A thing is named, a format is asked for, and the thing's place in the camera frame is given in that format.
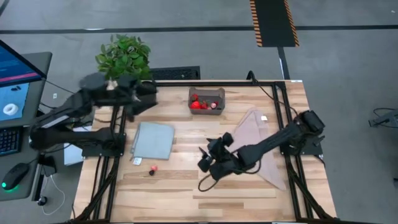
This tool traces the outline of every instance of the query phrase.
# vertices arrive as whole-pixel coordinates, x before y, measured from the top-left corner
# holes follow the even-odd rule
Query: beige cloth
[[[248,110],[232,134],[234,143],[232,143],[228,148],[229,152],[245,145],[257,144],[270,136],[268,133],[267,121],[262,121],[261,116],[263,116],[263,113],[256,108]],[[257,174],[266,181],[275,185],[278,189],[286,190],[285,182],[279,174],[272,152],[273,151],[270,151],[263,155],[261,159],[261,168]],[[251,169],[251,171],[256,170],[257,168],[258,165]]]

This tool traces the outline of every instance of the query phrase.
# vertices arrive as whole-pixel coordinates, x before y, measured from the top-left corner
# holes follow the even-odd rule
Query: white cable
[[[51,212],[51,213],[46,213],[46,212],[44,211],[44,206],[42,206],[42,210],[43,210],[43,214],[44,214],[44,215],[52,215],[52,214],[54,214],[54,213],[55,213],[56,211],[58,211],[58,210],[62,207],[62,205],[65,203],[65,193],[63,193],[63,191],[60,190],[60,189],[57,187],[57,185],[55,184],[54,179],[52,178],[52,175],[51,175],[50,177],[51,177],[52,182],[54,183],[55,188],[56,188],[59,192],[62,193],[62,195],[63,195],[63,200],[62,200],[61,205],[60,205],[57,209],[55,209],[53,212]]]

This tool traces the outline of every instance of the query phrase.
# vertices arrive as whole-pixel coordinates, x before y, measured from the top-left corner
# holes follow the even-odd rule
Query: monitor screen
[[[40,74],[0,45],[0,85],[28,83],[41,78]]]

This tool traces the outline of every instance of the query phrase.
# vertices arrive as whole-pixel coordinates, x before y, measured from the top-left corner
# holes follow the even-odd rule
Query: computer monitor
[[[30,83],[47,78],[46,74],[0,40],[0,87]]]

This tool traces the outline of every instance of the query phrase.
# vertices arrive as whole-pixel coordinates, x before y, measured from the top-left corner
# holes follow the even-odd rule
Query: sticker
[[[135,157],[134,161],[132,162],[134,165],[139,166],[141,164],[142,158],[141,157]]]

